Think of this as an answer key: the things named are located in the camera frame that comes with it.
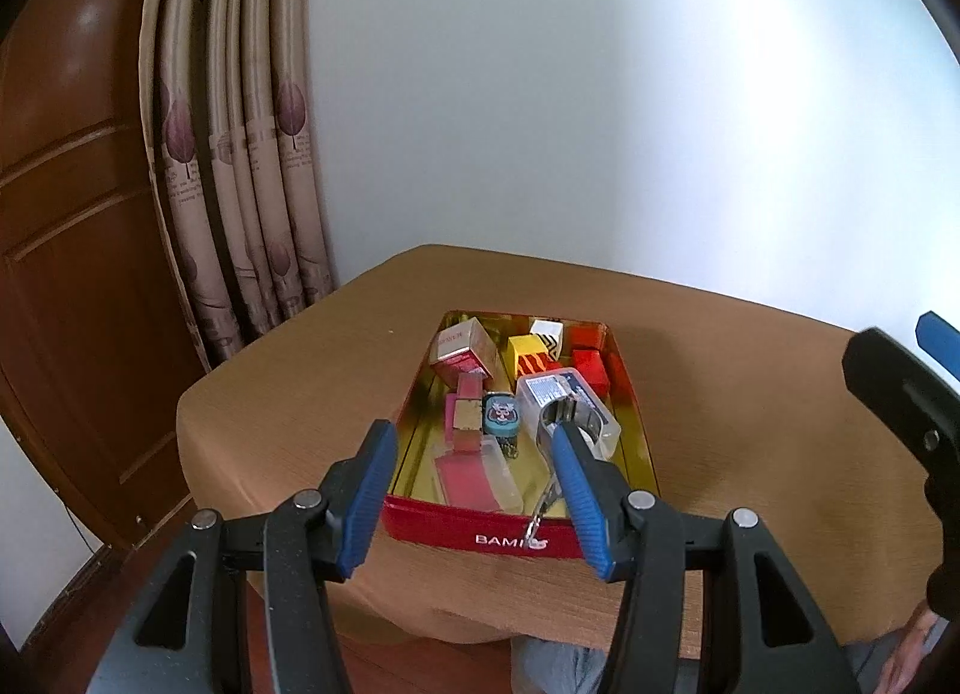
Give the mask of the person's hand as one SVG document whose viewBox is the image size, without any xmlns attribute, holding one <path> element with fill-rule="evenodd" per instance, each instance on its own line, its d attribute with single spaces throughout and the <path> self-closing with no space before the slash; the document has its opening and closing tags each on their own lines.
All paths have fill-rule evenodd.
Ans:
<svg viewBox="0 0 960 694">
<path fill-rule="evenodd" d="M 935 614 L 928 603 L 919 603 L 905 624 L 895 650 L 882 666 L 875 694 L 901 694 L 907 689 L 926 657 L 924 647 L 928 645 L 928 637 L 939 623 L 939 614 Z"/>
</svg>

